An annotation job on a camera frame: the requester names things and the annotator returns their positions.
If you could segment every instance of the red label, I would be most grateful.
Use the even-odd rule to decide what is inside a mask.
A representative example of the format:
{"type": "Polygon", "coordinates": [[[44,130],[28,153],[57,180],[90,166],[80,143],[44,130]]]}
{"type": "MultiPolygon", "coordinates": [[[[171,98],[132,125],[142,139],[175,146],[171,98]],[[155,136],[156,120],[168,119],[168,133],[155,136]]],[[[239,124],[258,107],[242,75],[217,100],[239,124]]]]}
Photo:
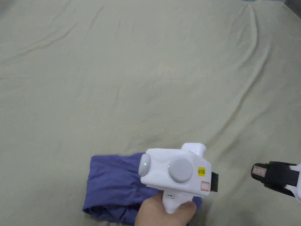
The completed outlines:
{"type": "Polygon", "coordinates": [[[256,174],[256,175],[259,175],[261,177],[264,177],[265,173],[266,173],[266,169],[262,168],[262,167],[259,167],[259,166],[254,166],[254,168],[252,170],[252,173],[256,174]]]}
{"type": "Polygon", "coordinates": [[[201,191],[210,191],[210,183],[202,181],[201,191]]]}

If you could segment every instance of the black clip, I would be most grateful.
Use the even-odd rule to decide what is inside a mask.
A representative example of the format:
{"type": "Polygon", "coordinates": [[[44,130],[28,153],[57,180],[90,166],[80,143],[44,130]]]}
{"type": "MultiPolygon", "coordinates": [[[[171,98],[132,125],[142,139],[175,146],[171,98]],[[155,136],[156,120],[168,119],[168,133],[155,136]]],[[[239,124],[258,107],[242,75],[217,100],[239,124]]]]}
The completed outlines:
{"type": "Polygon", "coordinates": [[[287,184],[297,186],[299,172],[291,170],[291,165],[296,166],[286,162],[256,163],[252,167],[251,176],[269,189],[295,197],[290,190],[285,189],[287,184]]]}

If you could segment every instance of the folded purple fabric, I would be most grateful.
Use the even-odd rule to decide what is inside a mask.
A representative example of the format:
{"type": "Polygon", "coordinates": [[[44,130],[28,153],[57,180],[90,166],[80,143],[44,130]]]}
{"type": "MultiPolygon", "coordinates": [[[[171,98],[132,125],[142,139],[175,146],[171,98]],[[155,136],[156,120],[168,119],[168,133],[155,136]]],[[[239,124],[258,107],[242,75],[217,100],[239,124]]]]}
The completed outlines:
{"type": "MultiPolygon", "coordinates": [[[[138,168],[143,154],[93,156],[82,210],[101,220],[134,224],[142,202],[158,193],[140,182],[138,168]]],[[[202,204],[200,197],[193,201],[197,208],[202,204]]]]}

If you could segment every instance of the gray button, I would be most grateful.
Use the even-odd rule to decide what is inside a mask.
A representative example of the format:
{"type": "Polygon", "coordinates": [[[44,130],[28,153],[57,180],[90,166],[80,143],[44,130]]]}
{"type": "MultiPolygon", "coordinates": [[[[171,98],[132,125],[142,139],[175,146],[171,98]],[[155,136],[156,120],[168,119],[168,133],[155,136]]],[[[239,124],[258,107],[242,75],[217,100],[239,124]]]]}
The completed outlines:
{"type": "Polygon", "coordinates": [[[193,167],[191,162],[184,157],[174,158],[168,167],[170,177],[178,183],[188,181],[192,176],[193,167]]]}
{"type": "Polygon", "coordinates": [[[144,177],[148,173],[150,166],[151,166],[150,160],[151,160],[151,158],[148,154],[143,154],[141,156],[139,170],[138,170],[138,174],[141,177],[144,177]]]}

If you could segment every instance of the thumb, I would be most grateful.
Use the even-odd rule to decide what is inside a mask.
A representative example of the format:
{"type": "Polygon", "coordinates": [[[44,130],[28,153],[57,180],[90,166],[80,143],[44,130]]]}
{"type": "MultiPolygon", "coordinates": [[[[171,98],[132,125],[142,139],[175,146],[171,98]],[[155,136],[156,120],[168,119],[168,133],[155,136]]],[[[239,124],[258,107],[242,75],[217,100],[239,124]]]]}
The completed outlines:
{"type": "Polygon", "coordinates": [[[179,206],[179,208],[173,213],[174,218],[176,218],[181,225],[186,225],[195,214],[197,206],[194,202],[186,202],[179,206]]]}

